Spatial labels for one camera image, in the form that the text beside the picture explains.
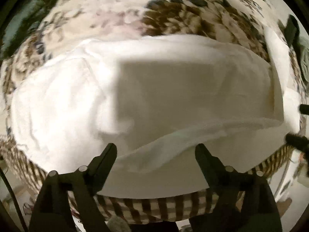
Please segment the white pants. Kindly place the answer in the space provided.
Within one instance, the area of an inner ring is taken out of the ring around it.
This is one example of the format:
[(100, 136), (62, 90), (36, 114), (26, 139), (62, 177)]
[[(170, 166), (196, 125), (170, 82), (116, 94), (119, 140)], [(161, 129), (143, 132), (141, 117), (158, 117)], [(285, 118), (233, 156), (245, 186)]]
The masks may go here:
[(117, 147), (101, 195), (154, 199), (208, 188), (195, 159), (203, 143), (246, 172), (300, 130), (288, 51), (267, 62), (238, 44), (197, 35), (88, 39), (14, 91), (11, 129), (28, 159), (70, 173)]

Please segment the rolled light green towel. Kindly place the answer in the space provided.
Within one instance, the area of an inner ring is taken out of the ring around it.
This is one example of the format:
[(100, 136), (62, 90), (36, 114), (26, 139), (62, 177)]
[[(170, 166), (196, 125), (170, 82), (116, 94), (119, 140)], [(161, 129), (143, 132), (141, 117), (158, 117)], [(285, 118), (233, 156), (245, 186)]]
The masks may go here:
[(299, 48), (299, 65), (301, 68), (302, 77), (305, 83), (308, 83), (308, 39), (305, 37), (299, 37), (297, 44)]

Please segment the dark folded garment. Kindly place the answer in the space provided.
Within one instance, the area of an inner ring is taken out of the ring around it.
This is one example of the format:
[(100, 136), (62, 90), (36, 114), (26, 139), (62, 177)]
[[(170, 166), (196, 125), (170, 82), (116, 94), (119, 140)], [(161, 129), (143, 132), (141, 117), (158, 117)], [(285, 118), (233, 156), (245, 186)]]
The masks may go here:
[(297, 44), (299, 33), (300, 28), (297, 19), (293, 15), (289, 15), (284, 29), (284, 37), (289, 48)]

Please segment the floral fleece blanket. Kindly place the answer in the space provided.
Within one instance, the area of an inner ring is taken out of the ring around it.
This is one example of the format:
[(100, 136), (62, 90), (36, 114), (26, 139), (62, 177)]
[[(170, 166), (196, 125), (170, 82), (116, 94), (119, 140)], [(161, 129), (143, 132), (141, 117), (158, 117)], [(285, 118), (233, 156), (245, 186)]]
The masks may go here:
[(285, 27), (268, 0), (58, 0), (39, 27), (2, 60), (5, 111), (14, 89), (30, 73), (81, 38), (194, 34), (238, 44), (269, 60), (266, 27), (286, 44)]

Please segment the dark green folded clothes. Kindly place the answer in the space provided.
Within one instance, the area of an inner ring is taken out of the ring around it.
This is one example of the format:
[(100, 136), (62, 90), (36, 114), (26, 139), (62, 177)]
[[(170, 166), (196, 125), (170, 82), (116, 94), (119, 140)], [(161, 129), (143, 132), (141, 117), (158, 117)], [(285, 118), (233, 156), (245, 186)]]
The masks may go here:
[(58, 0), (1, 0), (1, 60), (34, 32)]

